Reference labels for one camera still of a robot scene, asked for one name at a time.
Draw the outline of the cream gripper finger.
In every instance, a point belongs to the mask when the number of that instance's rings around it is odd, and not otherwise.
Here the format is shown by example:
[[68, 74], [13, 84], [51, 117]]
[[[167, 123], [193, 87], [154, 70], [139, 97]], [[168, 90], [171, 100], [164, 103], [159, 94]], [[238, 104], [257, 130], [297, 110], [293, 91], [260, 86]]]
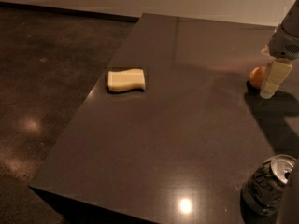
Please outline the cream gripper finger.
[[268, 57], [269, 59], [275, 59], [274, 49], [268, 45], [262, 47], [261, 54]]
[[288, 59], [277, 58], [265, 68], [260, 96], [270, 99], [292, 70], [292, 62]]

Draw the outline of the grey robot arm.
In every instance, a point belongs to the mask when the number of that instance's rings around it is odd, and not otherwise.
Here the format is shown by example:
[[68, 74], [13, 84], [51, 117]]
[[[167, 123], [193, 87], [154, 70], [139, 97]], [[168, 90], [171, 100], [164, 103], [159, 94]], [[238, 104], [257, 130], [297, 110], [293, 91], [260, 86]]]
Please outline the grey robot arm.
[[292, 62], [299, 58], [299, 0], [275, 29], [262, 54], [273, 58], [265, 68], [260, 96], [270, 99], [292, 70]]

